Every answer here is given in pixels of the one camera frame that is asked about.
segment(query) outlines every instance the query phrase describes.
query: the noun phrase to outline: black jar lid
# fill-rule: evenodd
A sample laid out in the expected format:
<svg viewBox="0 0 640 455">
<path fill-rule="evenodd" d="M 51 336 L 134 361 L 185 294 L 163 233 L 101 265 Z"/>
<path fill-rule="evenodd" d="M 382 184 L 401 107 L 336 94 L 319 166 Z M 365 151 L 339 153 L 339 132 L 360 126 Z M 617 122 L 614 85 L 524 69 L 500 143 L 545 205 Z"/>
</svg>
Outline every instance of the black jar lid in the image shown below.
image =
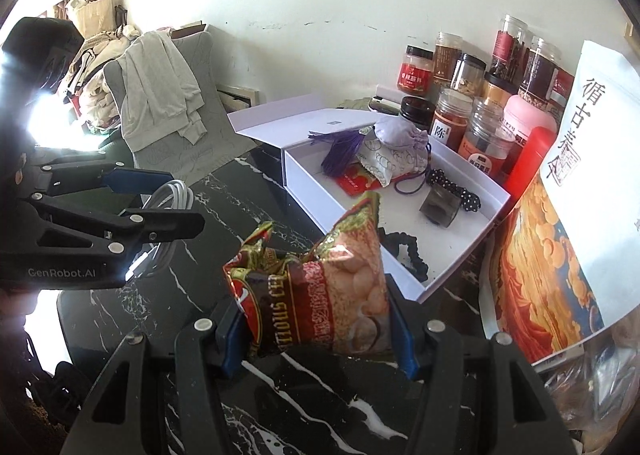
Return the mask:
<svg viewBox="0 0 640 455">
<path fill-rule="evenodd" d="M 420 47 L 414 47 L 412 45 L 407 45 L 406 53 L 411 56 L 416 56 L 417 58 L 425 58 L 427 60 L 433 59 L 433 52 L 430 50 L 421 49 Z"/>
<path fill-rule="evenodd" d="M 496 76 L 494 76 L 493 74 L 490 74 L 489 72 L 487 72 L 484 75 L 484 80 L 487 83 L 491 83 L 492 85 L 497 86 L 498 88 L 500 88 L 501 90 L 504 90 L 505 92 L 507 92 L 508 94 L 511 94 L 512 96 L 515 96 L 518 93 L 518 87 L 516 85 L 508 82 L 507 80 L 497 78 Z"/>
<path fill-rule="evenodd" d="M 479 69 L 486 70 L 486 63 L 471 54 L 462 54 L 462 56 L 460 56 L 460 61 L 470 63 Z"/>
<path fill-rule="evenodd" d="M 414 96 L 406 96 L 402 98 L 400 105 L 400 113 L 402 117 L 410 120 L 414 124 L 421 126 L 431 126 L 433 114 L 436 111 L 436 105 L 431 101 Z"/>
</svg>

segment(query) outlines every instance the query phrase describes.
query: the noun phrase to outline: box lid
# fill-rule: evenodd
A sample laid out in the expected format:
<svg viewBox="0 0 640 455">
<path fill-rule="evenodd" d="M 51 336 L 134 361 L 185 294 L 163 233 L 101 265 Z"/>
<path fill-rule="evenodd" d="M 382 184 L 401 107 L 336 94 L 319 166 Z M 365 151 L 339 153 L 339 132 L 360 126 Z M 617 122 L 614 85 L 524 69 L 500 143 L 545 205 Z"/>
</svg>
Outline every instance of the box lid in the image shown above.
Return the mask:
<svg viewBox="0 0 640 455">
<path fill-rule="evenodd" d="M 310 131 L 333 133 L 369 126 L 383 117 L 368 110 L 325 108 L 320 96 L 259 104 L 228 114 L 236 133 L 286 149 L 306 142 Z"/>
</svg>

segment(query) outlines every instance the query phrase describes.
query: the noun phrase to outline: tabletop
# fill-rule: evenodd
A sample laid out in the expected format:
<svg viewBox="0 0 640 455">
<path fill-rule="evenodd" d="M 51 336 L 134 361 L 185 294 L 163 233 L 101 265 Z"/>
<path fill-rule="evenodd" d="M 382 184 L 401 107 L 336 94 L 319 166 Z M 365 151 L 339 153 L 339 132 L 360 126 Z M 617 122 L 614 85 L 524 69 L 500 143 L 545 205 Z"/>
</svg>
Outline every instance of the tabletop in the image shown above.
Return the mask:
<svg viewBox="0 0 640 455">
<path fill-rule="evenodd" d="M 204 231 L 180 241 L 170 267 L 153 278 L 104 291 L 66 291 L 58 313 L 73 363 L 95 380 L 123 337 L 143 331 L 153 350 L 173 352 L 176 334 L 208 316 L 228 294 L 222 265 L 263 221 L 274 222 L 271 246 L 305 251 L 322 236 L 282 186 L 279 151 L 258 147 L 192 187 Z M 428 252 L 420 251 L 428 264 Z M 460 333 L 482 336 L 478 311 L 480 255 L 471 255 L 430 298 L 434 317 Z M 174 374 L 164 375 L 170 453 L 183 450 Z M 334 356 L 297 347 L 245 363 L 218 385 L 238 453 L 402 453 L 411 434 L 423 384 L 393 362 Z M 461 412 L 472 421 L 472 403 Z"/>
</svg>

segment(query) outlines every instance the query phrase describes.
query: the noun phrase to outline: white box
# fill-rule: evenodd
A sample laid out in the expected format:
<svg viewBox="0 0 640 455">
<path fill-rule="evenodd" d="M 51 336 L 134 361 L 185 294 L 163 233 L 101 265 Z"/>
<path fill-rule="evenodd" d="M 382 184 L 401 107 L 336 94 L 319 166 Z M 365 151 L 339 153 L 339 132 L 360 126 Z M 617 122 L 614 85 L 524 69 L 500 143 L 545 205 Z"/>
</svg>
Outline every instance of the white box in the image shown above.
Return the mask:
<svg viewBox="0 0 640 455">
<path fill-rule="evenodd" d="M 282 150 L 282 178 L 287 191 L 322 231 L 330 231 L 357 197 L 350 197 L 332 178 L 321 172 L 329 143 L 311 145 L 310 131 L 332 133 L 375 124 L 383 115 L 364 110 L 325 108 L 318 96 L 269 102 L 228 114 L 236 133 Z M 424 186 L 414 195 L 396 193 L 393 185 L 378 189 L 380 226 L 387 233 L 406 232 L 418 240 L 418 253 L 429 265 L 429 280 L 421 284 L 382 248 L 385 272 L 390 273 L 405 298 L 423 302 L 462 264 L 490 231 L 509 194 L 487 175 L 437 140 L 431 142 L 433 168 L 442 168 L 449 180 L 476 193 L 482 202 L 478 213 L 460 210 L 449 228 L 432 224 L 418 210 L 429 194 Z M 407 181 L 411 190 L 420 179 Z"/>
</svg>

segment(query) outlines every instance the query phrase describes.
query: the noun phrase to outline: plastic jar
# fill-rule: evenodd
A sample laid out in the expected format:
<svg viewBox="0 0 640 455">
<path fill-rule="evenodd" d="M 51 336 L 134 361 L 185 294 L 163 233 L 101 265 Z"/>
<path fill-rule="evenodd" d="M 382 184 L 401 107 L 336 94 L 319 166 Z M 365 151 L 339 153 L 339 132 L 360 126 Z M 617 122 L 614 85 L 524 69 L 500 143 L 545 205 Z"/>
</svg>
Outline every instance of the plastic jar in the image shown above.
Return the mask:
<svg viewBox="0 0 640 455">
<path fill-rule="evenodd" d="M 438 97 L 429 134 L 447 148 L 458 151 L 473 109 L 472 103 L 473 99 L 455 90 L 443 90 Z"/>
<path fill-rule="evenodd" d="M 502 123 L 516 136 L 516 144 L 511 148 L 507 161 L 504 163 L 504 172 L 508 175 L 513 170 L 522 148 L 527 144 L 529 134 L 537 126 L 542 126 L 558 133 L 558 125 L 551 114 L 543 112 L 520 96 L 511 96 L 504 107 Z"/>
<path fill-rule="evenodd" d="M 513 132 L 502 125 L 495 111 L 488 110 L 481 100 L 477 100 L 458 155 L 495 179 L 515 140 Z"/>
<path fill-rule="evenodd" d="M 501 80 L 489 73 L 484 75 L 481 97 L 485 102 L 494 102 L 504 108 L 509 98 L 517 93 L 518 87 L 510 82 Z"/>
<path fill-rule="evenodd" d="M 526 53 L 525 40 L 528 28 L 526 23 L 508 14 L 502 18 L 500 30 L 495 38 L 490 74 L 501 80 L 513 82 Z"/>
<path fill-rule="evenodd" d="M 546 110 L 558 76 L 556 62 L 559 59 L 560 51 L 557 47 L 542 38 L 534 37 L 518 95 L 536 108 Z"/>
<path fill-rule="evenodd" d="M 414 123 L 419 130 L 429 131 L 435 110 L 432 102 L 412 96 L 402 98 L 400 105 L 400 115 Z"/>
<path fill-rule="evenodd" d="M 575 78 L 569 72 L 558 69 L 558 75 L 549 96 L 549 104 L 546 106 L 546 111 L 553 115 L 558 128 L 562 123 L 562 116 L 564 115 L 569 95 L 571 95 L 571 89 L 574 88 L 574 81 Z"/>
<path fill-rule="evenodd" d="M 409 45 L 398 76 L 398 89 L 422 96 L 429 89 L 433 74 L 433 52 Z"/>
<path fill-rule="evenodd" d="M 455 34 L 439 32 L 436 38 L 436 50 L 433 53 L 433 81 L 439 85 L 449 86 L 464 40 Z"/>
<path fill-rule="evenodd" d="M 451 80 L 451 88 L 465 96 L 476 97 L 482 89 L 486 63 L 471 54 L 461 54 Z"/>
</svg>

